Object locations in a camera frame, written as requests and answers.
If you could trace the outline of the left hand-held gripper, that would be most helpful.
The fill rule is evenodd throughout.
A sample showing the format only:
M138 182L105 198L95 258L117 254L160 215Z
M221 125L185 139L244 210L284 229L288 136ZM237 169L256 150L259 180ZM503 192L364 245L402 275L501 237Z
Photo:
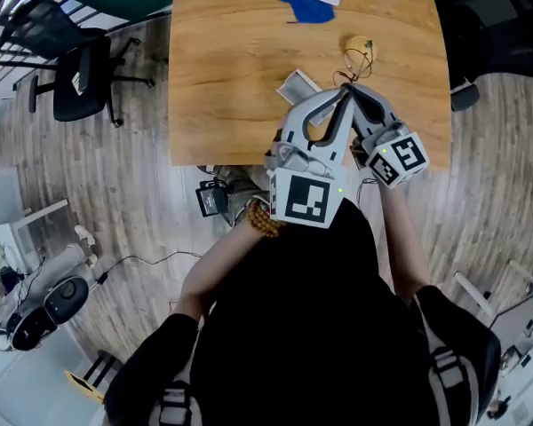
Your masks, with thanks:
M320 91L295 105L266 153L269 211L275 221L327 229L343 200L344 168L354 116L354 87ZM321 138L310 124L330 122Z

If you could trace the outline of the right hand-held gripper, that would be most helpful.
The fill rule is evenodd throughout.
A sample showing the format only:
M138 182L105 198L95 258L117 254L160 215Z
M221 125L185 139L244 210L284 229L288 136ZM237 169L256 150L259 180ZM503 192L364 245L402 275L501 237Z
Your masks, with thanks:
M350 151L359 170L370 169L382 185L393 189L428 168L430 160L420 137L397 121L384 96L359 84L347 84L346 89L354 104L357 135Z

